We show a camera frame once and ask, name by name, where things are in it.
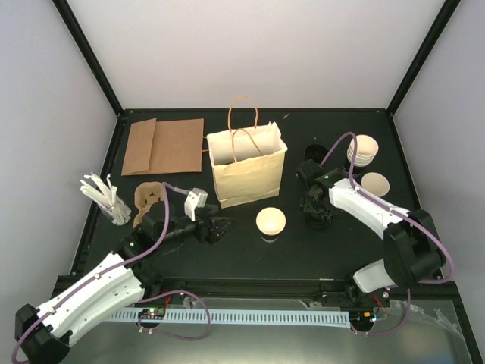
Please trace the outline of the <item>black takeout cup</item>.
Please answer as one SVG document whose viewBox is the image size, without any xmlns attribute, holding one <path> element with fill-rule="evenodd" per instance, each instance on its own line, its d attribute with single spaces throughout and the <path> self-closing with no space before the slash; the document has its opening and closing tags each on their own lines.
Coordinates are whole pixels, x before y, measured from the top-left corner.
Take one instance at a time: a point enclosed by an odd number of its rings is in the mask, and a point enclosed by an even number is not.
<svg viewBox="0 0 485 364">
<path fill-rule="evenodd" d="M 382 174 L 369 172 L 361 179 L 361 186 L 369 193 L 383 197 L 390 191 L 390 182 Z"/>
<path fill-rule="evenodd" d="M 278 208 L 267 207 L 256 216 L 255 223 L 265 243 L 275 242 L 286 227 L 286 216 Z"/>
</svg>

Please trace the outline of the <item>stack of white paper cups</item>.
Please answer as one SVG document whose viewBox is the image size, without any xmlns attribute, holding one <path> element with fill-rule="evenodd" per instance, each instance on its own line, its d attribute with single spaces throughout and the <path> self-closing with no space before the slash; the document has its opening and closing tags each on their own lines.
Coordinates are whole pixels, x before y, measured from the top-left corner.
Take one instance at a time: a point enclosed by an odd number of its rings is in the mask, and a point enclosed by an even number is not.
<svg viewBox="0 0 485 364">
<path fill-rule="evenodd" d="M 357 150 L 354 160 L 355 167 L 366 167 L 378 153 L 378 142 L 371 136 L 360 134 L 356 136 Z"/>
</svg>

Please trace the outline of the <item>cream paper bag with handles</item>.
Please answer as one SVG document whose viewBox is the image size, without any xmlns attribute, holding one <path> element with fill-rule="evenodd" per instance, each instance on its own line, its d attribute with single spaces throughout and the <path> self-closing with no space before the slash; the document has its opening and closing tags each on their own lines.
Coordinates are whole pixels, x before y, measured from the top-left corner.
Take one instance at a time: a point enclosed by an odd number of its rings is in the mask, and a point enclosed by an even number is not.
<svg viewBox="0 0 485 364">
<path fill-rule="evenodd" d="M 223 209 L 278 196 L 288 150 L 277 123 L 258 123 L 257 107 L 252 126 L 232 126 L 232 110 L 240 99 L 252 101 L 236 97 L 227 113 L 227 129 L 206 136 L 214 190 Z"/>
</svg>

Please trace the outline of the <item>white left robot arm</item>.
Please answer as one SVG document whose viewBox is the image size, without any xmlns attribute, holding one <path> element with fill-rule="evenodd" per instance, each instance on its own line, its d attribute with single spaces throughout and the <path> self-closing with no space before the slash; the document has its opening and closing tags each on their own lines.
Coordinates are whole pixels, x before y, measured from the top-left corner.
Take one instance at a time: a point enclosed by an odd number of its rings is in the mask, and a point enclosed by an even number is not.
<svg viewBox="0 0 485 364">
<path fill-rule="evenodd" d="M 117 248 L 68 289 L 35 307 L 26 304 L 15 315 L 16 351 L 28 363 L 60 363 L 70 348 L 111 314 L 126 306 L 157 301 L 163 278 L 155 267 L 160 248 L 195 238 L 215 244 L 233 223 L 219 208 L 197 208 L 194 218 L 166 212 L 155 203 Z"/>
</svg>

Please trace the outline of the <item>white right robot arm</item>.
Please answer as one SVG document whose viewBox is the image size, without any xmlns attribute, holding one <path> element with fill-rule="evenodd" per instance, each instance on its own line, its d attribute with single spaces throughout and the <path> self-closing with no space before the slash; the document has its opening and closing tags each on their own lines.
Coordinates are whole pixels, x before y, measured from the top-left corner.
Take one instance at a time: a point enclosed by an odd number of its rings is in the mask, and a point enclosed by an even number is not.
<svg viewBox="0 0 485 364">
<path fill-rule="evenodd" d="M 343 170 L 323 172 L 313 160 L 300 164 L 296 176 L 305 187 L 300 206 L 310 227 L 329 227 L 333 212 L 340 209 L 383 241 L 383 258 L 346 280 L 344 294 L 352 305 L 363 305 L 376 290 L 410 288 L 445 265 L 433 219 L 423 209 L 399 208 L 350 180 Z"/>
</svg>

